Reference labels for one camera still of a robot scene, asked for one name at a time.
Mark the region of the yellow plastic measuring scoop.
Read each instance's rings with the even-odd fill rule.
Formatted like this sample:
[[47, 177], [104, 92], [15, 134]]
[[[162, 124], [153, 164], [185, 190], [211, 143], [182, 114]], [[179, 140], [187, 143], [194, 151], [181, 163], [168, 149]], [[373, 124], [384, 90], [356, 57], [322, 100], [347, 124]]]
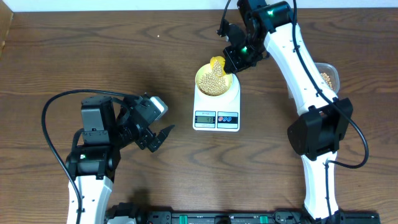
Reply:
[[216, 77], [221, 78], [226, 75], [224, 71], [225, 59], [222, 56], [212, 57], [210, 60], [211, 71]]

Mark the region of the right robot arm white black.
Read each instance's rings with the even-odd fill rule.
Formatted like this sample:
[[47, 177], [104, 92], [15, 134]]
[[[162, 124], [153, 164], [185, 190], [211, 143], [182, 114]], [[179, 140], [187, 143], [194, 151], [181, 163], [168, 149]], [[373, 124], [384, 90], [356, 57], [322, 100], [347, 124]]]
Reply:
[[275, 60], [298, 113], [287, 135], [303, 161], [305, 211], [313, 223], [333, 223], [339, 214], [334, 166], [340, 141], [351, 124], [353, 105], [347, 98], [339, 99], [322, 78], [303, 42], [295, 6], [285, 1], [243, 0], [237, 7], [246, 28], [222, 19], [217, 31], [231, 44], [223, 51], [224, 71], [237, 74], [267, 57]]

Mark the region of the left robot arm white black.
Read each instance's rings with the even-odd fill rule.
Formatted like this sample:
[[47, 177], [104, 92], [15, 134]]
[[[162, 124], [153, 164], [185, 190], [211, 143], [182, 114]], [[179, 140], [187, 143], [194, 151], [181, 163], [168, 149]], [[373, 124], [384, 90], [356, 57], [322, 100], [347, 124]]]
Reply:
[[106, 214], [121, 149], [135, 143], [155, 152], [173, 129], [153, 133], [150, 125], [168, 110], [158, 96], [133, 96], [122, 100], [105, 95], [81, 102], [83, 128], [78, 130], [66, 160], [69, 183], [68, 223], [146, 223], [146, 213], [126, 203]]

